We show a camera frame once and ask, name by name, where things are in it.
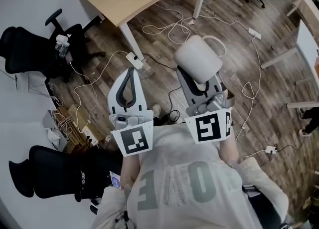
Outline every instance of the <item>white mug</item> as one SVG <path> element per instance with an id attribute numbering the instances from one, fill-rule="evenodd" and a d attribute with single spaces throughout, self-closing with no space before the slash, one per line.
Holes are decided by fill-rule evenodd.
<path id="1" fill-rule="evenodd" d="M 204 41 L 207 38 L 218 41 L 225 50 L 223 55 L 217 54 Z M 198 84 L 203 84 L 212 78 L 221 68 L 223 62 L 219 57 L 226 54 L 225 44 L 214 36 L 191 36 L 175 53 L 174 60 Z"/>

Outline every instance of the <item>wooden floor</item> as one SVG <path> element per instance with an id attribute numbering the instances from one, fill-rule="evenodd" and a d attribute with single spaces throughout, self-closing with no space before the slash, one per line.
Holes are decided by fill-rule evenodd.
<path id="1" fill-rule="evenodd" d="M 266 8 L 262 9 L 257 0 L 204 0 L 201 15 L 210 15 L 213 11 L 219 18 L 232 22 L 241 21 L 246 27 L 251 27 L 262 35 L 262 40 L 255 40 L 261 62 L 268 61 L 277 53 L 283 52 L 292 46 L 288 43 L 276 52 L 270 50 L 271 44 L 296 28 L 299 20 L 297 13 L 291 18 L 286 13 L 291 8 L 294 0 L 264 0 Z M 176 9 L 184 17 L 192 16 L 196 0 L 161 0 L 159 5 L 165 8 Z M 134 37 L 142 52 L 149 53 L 161 63 L 176 67 L 173 54 L 179 45 L 172 43 L 165 31 L 159 35 L 146 35 L 142 32 L 145 25 L 166 26 L 177 21 L 180 16 L 173 11 L 151 6 L 129 22 Z M 221 39 L 227 46 L 227 55 L 223 57 L 223 67 L 220 70 L 224 83 L 236 95 L 236 105 L 232 116 L 235 123 L 235 132 L 238 133 L 246 119 L 251 100 L 242 95 L 242 87 L 246 82 L 251 82 L 253 89 L 258 88 L 258 59 L 251 43 L 252 37 L 240 25 L 228 26 L 214 19 L 200 17 L 195 25 L 188 26 L 192 34 L 214 35 Z M 88 44 L 94 52 L 103 50 L 107 53 L 105 58 L 94 58 L 84 68 L 86 75 L 93 81 L 105 67 L 110 55 L 117 50 L 129 52 L 123 36 L 118 29 L 110 26 L 107 21 L 91 27 L 87 35 L 92 39 Z M 180 28 L 173 31 L 177 42 L 186 38 Z M 217 53 L 222 48 L 212 44 Z M 123 53 L 116 54 L 101 79 L 94 84 L 99 103 L 92 113 L 92 122 L 106 134 L 110 133 L 112 125 L 108 120 L 107 94 L 114 80 L 131 64 L 125 59 Z M 176 72 L 162 67 L 152 61 L 147 55 L 144 68 L 139 71 L 141 83 L 147 99 L 148 106 L 158 103 L 162 106 L 163 114 L 170 109 L 168 93 L 180 86 Z M 262 70 L 261 90 L 254 102 L 252 114 L 239 136 L 237 143 L 240 154 L 252 154 L 265 149 L 267 145 L 277 144 L 279 149 L 286 145 L 302 148 L 295 151 L 288 147 L 271 157 L 271 161 L 263 166 L 263 170 L 274 180 L 288 195 L 290 199 L 289 212 L 293 216 L 300 215 L 300 209 L 305 199 L 310 196 L 314 186 L 313 171 L 318 169 L 319 134 L 315 132 L 309 138 L 298 136 L 298 130 L 306 125 L 305 121 L 298 118 L 295 109 L 287 109 L 287 102 L 318 100 L 318 92 L 312 83 L 296 87 L 294 82 L 310 76 L 306 64 L 300 56 L 293 56 L 290 60 L 280 62 L 276 67 L 271 66 Z M 73 89 L 82 85 L 82 79 L 73 75 L 67 84 L 61 80 L 53 81 L 64 96 L 64 104 L 79 104 Z M 95 95 L 90 86 L 78 90 L 83 105 L 88 110 L 95 104 Z M 173 108 L 181 113 L 183 121 L 186 116 L 186 99 L 182 90 L 171 95 Z M 268 160 L 264 152 L 255 155 L 259 164 Z"/>

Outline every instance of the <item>white wall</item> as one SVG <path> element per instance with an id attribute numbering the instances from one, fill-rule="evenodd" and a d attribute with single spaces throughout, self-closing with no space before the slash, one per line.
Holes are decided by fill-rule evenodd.
<path id="1" fill-rule="evenodd" d="M 0 124 L 0 136 L 0 219 L 5 226 L 8 229 L 89 229 L 95 215 L 88 200 L 78 203 L 73 195 L 27 198 L 13 184 L 9 160 L 24 161 L 34 145 L 51 148 L 42 125 Z"/>
<path id="2" fill-rule="evenodd" d="M 96 15 L 92 8 L 79 0 L 0 0 L 0 36 L 10 26 L 22 26 L 34 34 L 50 37 L 54 27 L 44 26 L 48 17 L 59 8 L 57 18 L 62 27 L 80 23 L 83 27 Z"/>
<path id="3" fill-rule="evenodd" d="M 0 57 L 0 69 L 4 69 L 5 60 Z M 38 72 L 30 73 L 30 86 L 37 86 L 29 93 L 17 92 L 15 81 L 0 71 L 0 123 L 33 123 L 42 122 L 48 110 L 55 109 L 51 98 L 35 93 L 48 95 L 43 85 L 45 77 Z"/>
<path id="4" fill-rule="evenodd" d="M 4 71 L 1 57 L 0 69 Z M 24 161 L 34 145 L 52 148 L 41 122 L 47 110 L 54 106 L 50 98 L 33 94 L 32 90 L 17 92 L 15 81 L 3 72 L 0 72 L 0 83 L 0 220 L 8 229 L 90 228 L 95 215 L 88 200 L 78 203 L 73 195 L 27 198 L 16 190 L 8 162 Z M 43 76 L 31 73 L 31 86 L 43 83 Z M 48 94 L 44 85 L 36 89 Z"/>

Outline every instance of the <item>power outlet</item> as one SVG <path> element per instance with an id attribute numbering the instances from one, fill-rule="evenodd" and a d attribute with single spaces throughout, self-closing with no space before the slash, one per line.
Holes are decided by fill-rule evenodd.
<path id="1" fill-rule="evenodd" d="M 277 153 L 278 148 L 276 146 L 267 146 L 265 152 L 267 154 L 275 154 Z"/>
<path id="2" fill-rule="evenodd" d="M 261 34 L 259 34 L 254 29 L 249 28 L 248 33 L 251 34 L 252 36 L 255 36 L 257 39 L 261 40 Z"/>
<path id="3" fill-rule="evenodd" d="M 126 55 L 126 59 L 128 59 L 136 69 L 141 69 L 143 67 L 143 62 L 141 62 L 132 52 Z"/>
<path id="4" fill-rule="evenodd" d="M 92 139 L 91 143 L 93 146 L 95 146 L 99 143 L 98 140 L 95 138 L 95 136 L 93 135 L 93 133 L 90 131 L 90 129 L 87 126 L 85 126 L 83 128 L 83 134 L 87 137 L 90 137 L 90 139 Z"/>

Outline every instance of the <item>sneaker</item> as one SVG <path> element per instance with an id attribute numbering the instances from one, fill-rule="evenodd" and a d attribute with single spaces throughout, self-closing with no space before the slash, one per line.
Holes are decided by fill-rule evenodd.
<path id="1" fill-rule="evenodd" d="M 298 108 L 297 113 L 298 113 L 299 119 L 302 121 L 304 119 L 304 110 L 302 108 Z"/>
<path id="2" fill-rule="evenodd" d="M 160 105 L 158 104 L 155 104 L 153 107 L 152 107 L 152 110 L 154 112 L 154 117 L 159 117 L 160 116 L 160 111 L 161 111 L 161 108 L 160 108 Z"/>
<path id="3" fill-rule="evenodd" d="M 299 133 L 299 136 L 301 136 L 301 137 L 310 137 L 311 136 L 311 133 L 309 133 L 309 134 L 306 133 L 304 129 L 300 129 L 298 133 Z"/>

